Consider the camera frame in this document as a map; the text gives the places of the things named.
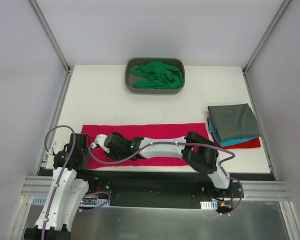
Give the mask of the magenta t shirt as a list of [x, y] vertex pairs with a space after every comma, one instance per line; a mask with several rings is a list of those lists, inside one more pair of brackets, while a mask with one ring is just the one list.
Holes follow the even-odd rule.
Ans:
[[[172, 139], [186, 136], [188, 132], [196, 132], [209, 138], [205, 123], [185, 124], [146, 124], [146, 125], [83, 125], [81, 132], [95, 139], [98, 134], [109, 135], [119, 133], [126, 139], [148, 137], [154, 139]], [[137, 161], [127, 160], [118, 167], [183, 167], [187, 163], [180, 158], [153, 157]]]

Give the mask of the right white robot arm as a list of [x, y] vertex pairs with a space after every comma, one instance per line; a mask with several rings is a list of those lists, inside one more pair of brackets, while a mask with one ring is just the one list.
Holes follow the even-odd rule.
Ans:
[[218, 160], [223, 149], [196, 132], [189, 131], [186, 136], [171, 139], [140, 136], [127, 139], [113, 132], [103, 137], [99, 145], [106, 157], [118, 163], [152, 158], [184, 160], [193, 170], [210, 178], [218, 196], [224, 198], [233, 191], [229, 175]]

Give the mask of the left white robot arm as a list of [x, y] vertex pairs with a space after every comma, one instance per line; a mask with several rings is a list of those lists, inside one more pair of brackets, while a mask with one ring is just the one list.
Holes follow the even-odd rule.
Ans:
[[71, 134], [68, 144], [52, 153], [52, 183], [44, 207], [25, 240], [70, 240], [74, 217], [84, 195], [95, 191], [96, 183], [80, 172], [88, 163], [87, 134]]

